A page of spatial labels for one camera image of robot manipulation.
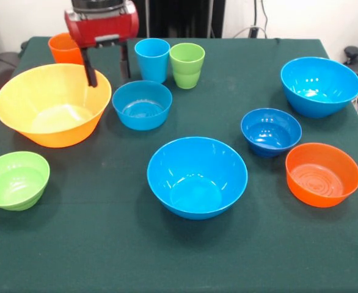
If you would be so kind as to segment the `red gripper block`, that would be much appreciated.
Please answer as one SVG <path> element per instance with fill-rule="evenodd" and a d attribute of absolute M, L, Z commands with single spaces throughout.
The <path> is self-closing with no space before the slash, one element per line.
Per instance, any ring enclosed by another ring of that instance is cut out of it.
<path fill-rule="evenodd" d="M 132 1 L 73 1 L 64 12 L 65 23 L 73 41 L 79 46 L 89 87 L 96 87 L 97 77 L 87 48 L 120 43 L 120 72 L 130 78 L 128 43 L 139 30 L 137 8 Z"/>

